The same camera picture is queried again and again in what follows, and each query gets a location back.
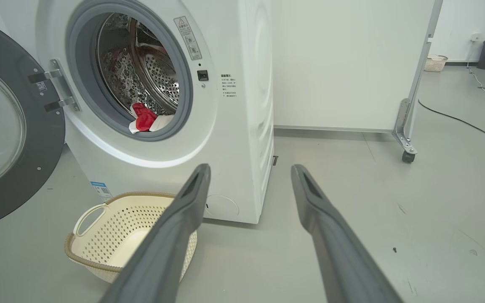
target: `laundry basket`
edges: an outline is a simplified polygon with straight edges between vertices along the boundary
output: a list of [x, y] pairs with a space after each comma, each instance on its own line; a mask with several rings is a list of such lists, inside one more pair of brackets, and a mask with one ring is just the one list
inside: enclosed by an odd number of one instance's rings
[[[65, 240], [65, 254], [98, 278], [113, 282], [174, 198], [171, 194], [137, 192], [121, 194], [91, 207], [78, 219], [74, 232]], [[104, 211], [79, 234], [83, 221], [98, 209]], [[194, 231], [188, 241], [181, 279], [190, 265], [197, 240]]]
[[440, 72], [445, 67], [445, 63], [448, 60], [446, 56], [438, 56], [436, 54], [431, 54], [426, 59], [426, 65], [424, 70], [426, 72]]

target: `gray floor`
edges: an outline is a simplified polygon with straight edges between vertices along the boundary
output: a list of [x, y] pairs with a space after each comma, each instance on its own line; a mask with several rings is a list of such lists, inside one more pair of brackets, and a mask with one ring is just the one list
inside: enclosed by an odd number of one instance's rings
[[[473, 71], [485, 85], [485, 71]], [[420, 100], [485, 129], [485, 95], [471, 77], [462, 67], [425, 73]], [[325, 302], [291, 192], [294, 163], [310, 170], [404, 301], [485, 301], [485, 134], [418, 107], [419, 154], [410, 165], [389, 135], [276, 135], [260, 223], [205, 221], [178, 302]], [[65, 150], [43, 188], [0, 220], [0, 302], [100, 299], [109, 284], [62, 251], [77, 218], [98, 202]]]

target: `washing machine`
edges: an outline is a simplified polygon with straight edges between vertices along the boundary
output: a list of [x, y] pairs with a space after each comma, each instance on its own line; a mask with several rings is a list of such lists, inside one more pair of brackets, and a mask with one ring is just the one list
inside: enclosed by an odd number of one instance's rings
[[[204, 217], [258, 223], [271, 42], [269, 0], [0, 0], [0, 218], [44, 184], [66, 141], [102, 201], [175, 194], [208, 163]], [[163, 125], [132, 133], [135, 104]]]

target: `qr code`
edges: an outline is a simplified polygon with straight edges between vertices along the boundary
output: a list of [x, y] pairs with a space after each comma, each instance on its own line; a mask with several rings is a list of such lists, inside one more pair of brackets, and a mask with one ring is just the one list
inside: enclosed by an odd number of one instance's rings
[[44, 84], [44, 82], [38, 82], [37, 83], [37, 88], [39, 88], [39, 91], [40, 92], [44, 92], [45, 90], [48, 89], [48, 88], [46, 88], [46, 84]]

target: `black baseboard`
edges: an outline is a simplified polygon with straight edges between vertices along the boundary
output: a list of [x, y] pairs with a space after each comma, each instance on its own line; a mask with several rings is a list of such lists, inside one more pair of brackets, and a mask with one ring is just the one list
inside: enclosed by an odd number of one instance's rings
[[[467, 66], [467, 62], [447, 62], [445, 65], [449, 66]], [[478, 65], [478, 62], [470, 62], [469, 66], [476, 66]]]

